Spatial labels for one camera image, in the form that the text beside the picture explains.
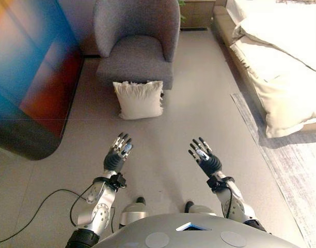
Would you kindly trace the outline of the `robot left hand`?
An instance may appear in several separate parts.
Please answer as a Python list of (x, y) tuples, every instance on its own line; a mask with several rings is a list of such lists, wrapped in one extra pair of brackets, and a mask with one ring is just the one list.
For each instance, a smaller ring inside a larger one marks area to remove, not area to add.
[(127, 133), (121, 132), (112, 143), (103, 162), (106, 171), (121, 172), (123, 164), (133, 148), (132, 139), (128, 137)]

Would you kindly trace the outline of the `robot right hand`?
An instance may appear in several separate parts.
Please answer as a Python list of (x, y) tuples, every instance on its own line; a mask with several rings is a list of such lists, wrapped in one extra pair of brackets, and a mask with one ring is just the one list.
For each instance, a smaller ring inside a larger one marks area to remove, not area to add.
[(188, 153), (194, 158), (204, 173), (211, 178), (214, 173), (221, 170), (222, 163), (212, 153), (212, 149), (208, 143), (202, 137), (199, 137), (199, 140), (201, 144), (196, 139), (192, 139), (192, 143), (190, 143), (192, 149), (189, 149)]

